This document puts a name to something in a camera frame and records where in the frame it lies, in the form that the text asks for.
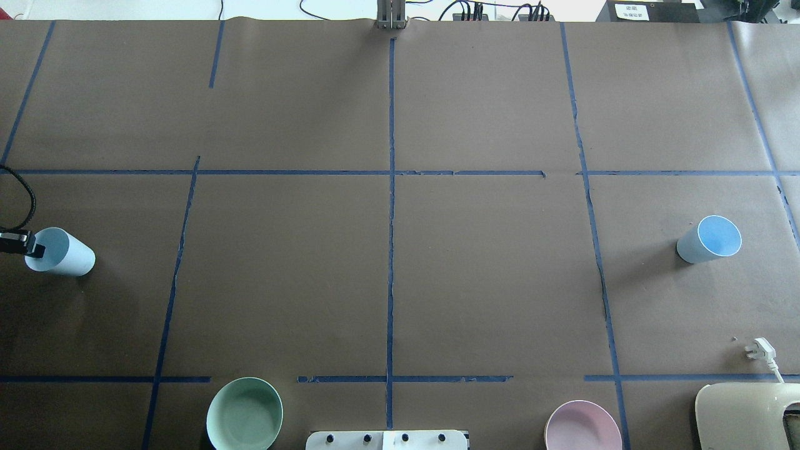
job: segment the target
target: metal bracket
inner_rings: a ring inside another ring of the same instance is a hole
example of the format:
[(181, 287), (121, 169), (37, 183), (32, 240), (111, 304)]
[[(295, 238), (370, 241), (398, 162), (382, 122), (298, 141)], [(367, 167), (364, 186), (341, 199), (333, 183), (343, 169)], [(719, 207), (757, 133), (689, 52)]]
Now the metal bracket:
[(406, 0), (378, 0), (378, 28), (400, 30), (406, 24)]

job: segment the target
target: black box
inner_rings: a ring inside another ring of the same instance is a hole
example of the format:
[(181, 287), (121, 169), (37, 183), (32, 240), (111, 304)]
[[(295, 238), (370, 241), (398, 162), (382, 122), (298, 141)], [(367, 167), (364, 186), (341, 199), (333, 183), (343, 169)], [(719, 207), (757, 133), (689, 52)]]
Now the black box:
[(693, 3), (615, 2), (606, 0), (606, 4), (603, 5), (595, 21), (700, 23), (700, 17), (698, 16), (697, 7)]

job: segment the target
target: blue tape line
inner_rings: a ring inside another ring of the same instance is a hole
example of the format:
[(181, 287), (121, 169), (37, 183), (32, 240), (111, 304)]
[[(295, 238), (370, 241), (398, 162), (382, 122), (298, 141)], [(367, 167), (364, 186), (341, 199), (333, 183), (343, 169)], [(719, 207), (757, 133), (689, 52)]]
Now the blue tape line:
[(736, 61), (736, 68), (739, 71), (739, 77), (742, 79), (742, 85), (745, 88), (745, 93), (747, 94), (747, 102), (750, 103), (750, 109), (753, 111), (753, 117), (755, 118), (755, 124), (758, 128), (758, 135), (761, 136), (761, 143), (764, 146), (764, 151), (766, 151), (766, 158), (770, 161), (770, 167), (772, 168), (772, 172), (775, 176), (775, 182), (778, 185), (778, 192), (781, 195), (781, 200), (783, 201), (783, 209), (786, 211), (786, 218), (789, 220), (789, 226), (792, 229), (792, 236), (794, 237), (794, 244), (800, 250), (800, 235), (798, 234), (797, 224), (794, 221), (794, 214), (792, 213), (792, 208), (789, 207), (789, 200), (786, 198), (786, 190), (783, 189), (783, 183), (781, 182), (781, 176), (778, 173), (778, 165), (775, 164), (775, 158), (772, 154), (772, 148), (770, 147), (770, 142), (766, 138), (766, 133), (764, 132), (764, 126), (761, 122), (761, 115), (758, 113), (758, 108), (755, 106), (755, 101), (753, 100), (753, 93), (750, 91), (750, 83), (747, 82), (747, 76), (745, 75), (744, 66), (742, 66), (742, 60), (739, 57), (739, 48), (736, 44), (736, 37), (734, 36), (734, 28), (730, 22), (727, 22), (728, 25), (728, 37), (730, 38), (730, 45), (734, 49), (734, 60)]
[[(210, 383), (210, 376), (166, 376), (162, 383)], [(0, 383), (153, 383), (152, 376), (0, 376)]]
[(534, 175), (545, 178), (543, 171), (396, 171), (396, 175)]
[(172, 310), (175, 305), (175, 294), (178, 290), (178, 273), (181, 270), (181, 260), (183, 259), (183, 246), (186, 242), (186, 225), (189, 222), (189, 211), (192, 208), (194, 199), (194, 186), (198, 180), (198, 167), (200, 157), (194, 161), (192, 169), (192, 180), (189, 185), (189, 195), (186, 198), (186, 211), (183, 213), (183, 225), (181, 228), (181, 239), (178, 242), (178, 256), (175, 258), (175, 270), (172, 274), (172, 285), (170, 287), (170, 301), (166, 305), (166, 317), (164, 318), (164, 330), (161, 334), (161, 347), (158, 349), (158, 362), (155, 366), (155, 377), (153, 378), (153, 391), (150, 394), (150, 409), (147, 412), (147, 422), (145, 424), (145, 434), (142, 438), (142, 450), (146, 450), (150, 445), (150, 433), (153, 430), (153, 417), (158, 400), (158, 385), (161, 383), (161, 373), (164, 367), (164, 354), (166, 353), (166, 341), (170, 336), (170, 321), (172, 320)]
[(219, 22), (219, 32), (217, 33), (217, 50), (214, 51), (214, 64), (211, 65), (211, 78), (208, 80), (209, 89), (214, 89), (214, 81), (217, 79), (217, 64), (219, 63), (219, 50), (222, 48), (222, 32), (225, 31), (225, 21)]
[[(621, 381), (770, 381), (775, 380), (771, 373), (694, 373), (694, 374), (659, 374), (659, 375), (622, 375)], [(783, 375), (784, 380), (800, 380), (800, 375)], [(611, 375), (587, 375), (587, 382), (613, 382)]]
[[(511, 375), (394, 375), (392, 383), (505, 383)], [(299, 376), (298, 383), (385, 383), (386, 377), (374, 376)]]
[(20, 175), (192, 175), (192, 171), (187, 170), (114, 170), (114, 169), (21, 169), (17, 171)]
[(152, 383), (152, 376), (0, 376), (0, 383)]
[(395, 376), (395, 383), (505, 383), (511, 375)]
[(386, 305), (386, 429), (394, 427), (394, 42), (389, 40), (389, 281)]
[(25, 94), (22, 96), (22, 101), (19, 103), (17, 118), (14, 119), (14, 125), (11, 126), (11, 132), (8, 135), (8, 140), (6, 141), (6, 149), (2, 153), (0, 164), (6, 163), (6, 160), (8, 159), (8, 154), (9, 152), (11, 152), (11, 146), (14, 145), (14, 136), (17, 135), (17, 128), (19, 127), (19, 122), (22, 120), (22, 114), (25, 112), (25, 106), (28, 104), (30, 91), (34, 88), (34, 81), (36, 81), (36, 76), (39, 73), (39, 68), (42, 67), (42, 61), (45, 58), (45, 52), (47, 52), (47, 46), (50, 44), (50, 37), (53, 36), (54, 28), (55, 28), (55, 20), (52, 20), (50, 21), (50, 28), (47, 29), (47, 36), (45, 36), (45, 42), (42, 43), (42, 49), (39, 51), (39, 57), (36, 60), (36, 66), (34, 66), (34, 72), (30, 74), (28, 87), (25, 88)]
[(570, 64), (570, 50), (566, 42), (566, 28), (564, 22), (559, 23), (561, 27), (561, 42), (564, 47), (564, 65), (566, 68), (567, 86), (570, 88), (570, 103), (572, 104), (572, 119), (575, 128), (575, 139), (580, 150), (581, 171), (583, 178), (583, 188), (586, 191), (586, 208), (589, 211), (589, 224), (592, 230), (592, 244), (594, 246), (594, 259), (600, 272), (600, 284), (602, 287), (602, 302), (606, 309), (606, 333), (608, 335), (608, 347), (611, 352), (611, 367), (614, 370), (615, 384), (617, 390), (617, 404), (619, 408), (620, 428), (622, 429), (622, 442), (626, 450), (630, 450), (630, 434), (628, 433), (628, 419), (625, 413), (625, 398), (622, 394), (622, 381), (619, 379), (619, 361), (617, 359), (617, 344), (614, 341), (614, 324), (611, 321), (611, 307), (608, 301), (608, 291), (606, 289), (606, 273), (603, 271), (602, 255), (600, 254), (600, 240), (598, 238), (597, 221), (594, 217), (594, 205), (592, 204), (591, 186), (589, 184), (589, 169), (586, 165), (586, 152), (583, 148), (581, 131), (578, 128), (578, 101), (575, 98), (575, 86), (572, 78), (572, 65)]
[(677, 176), (772, 176), (771, 171), (589, 171), (589, 176), (596, 175), (677, 175)]
[(385, 383), (386, 377), (375, 376), (299, 376), (298, 383)]
[(218, 170), (205, 169), (200, 175), (389, 175), (389, 171), (305, 171), (305, 170)]

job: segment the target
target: cup rim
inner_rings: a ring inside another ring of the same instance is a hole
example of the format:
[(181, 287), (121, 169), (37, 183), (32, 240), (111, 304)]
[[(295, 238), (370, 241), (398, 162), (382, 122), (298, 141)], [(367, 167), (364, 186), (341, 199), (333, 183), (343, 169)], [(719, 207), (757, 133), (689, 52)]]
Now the cup rim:
[[(729, 255), (723, 255), (721, 253), (717, 253), (716, 251), (711, 250), (710, 248), (708, 248), (706, 243), (704, 243), (702, 241), (702, 238), (700, 237), (700, 227), (702, 227), (702, 223), (705, 222), (706, 219), (711, 219), (711, 218), (722, 219), (722, 220), (726, 221), (729, 225), (731, 225), (734, 228), (734, 230), (736, 230), (736, 235), (739, 237), (739, 243), (736, 246), (736, 250), (731, 252)], [(739, 250), (742, 249), (742, 232), (739, 230), (739, 227), (737, 227), (736, 224), (733, 223), (730, 219), (728, 219), (727, 217), (723, 217), (721, 215), (712, 214), (712, 215), (707, 215), (706, 217), (703, 217), (702, 219), (700, 219), (700, 222), (698, 222), (698, 226), (697, 226), (697, 235), (698, 235), (698, 241), (700, 242), (700, 245), (702, 245), (702, 247), (705, 248), (706, 251), (708, 251), (711, 255), (719, 256), (720, 258), (727, 258), (729, 256), (736, 255), (737, 253), (739, 253)]]

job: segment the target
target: power plug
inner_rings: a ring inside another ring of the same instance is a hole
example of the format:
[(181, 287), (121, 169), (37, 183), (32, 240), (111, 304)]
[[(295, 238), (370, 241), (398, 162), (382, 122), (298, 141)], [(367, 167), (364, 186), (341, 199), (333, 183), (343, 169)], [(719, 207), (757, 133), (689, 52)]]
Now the power plug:
[(745, 346), (745, 352), (748, 352), (747, 357), (751, 360), (765, 360), (766, 366), (775, 374), (778, 382), (783, 383), (778, 364), (775, 363), (775, 348), (770, 344), (770, 341), (764, 338), (755, 338), (751, 345)]
[(767, 362), (775, 359), (775, 348), (770, 341), (764, 338), (755, 338), (751, 345), (745, 347), (747, 357), (751, 360), (765, 360)]

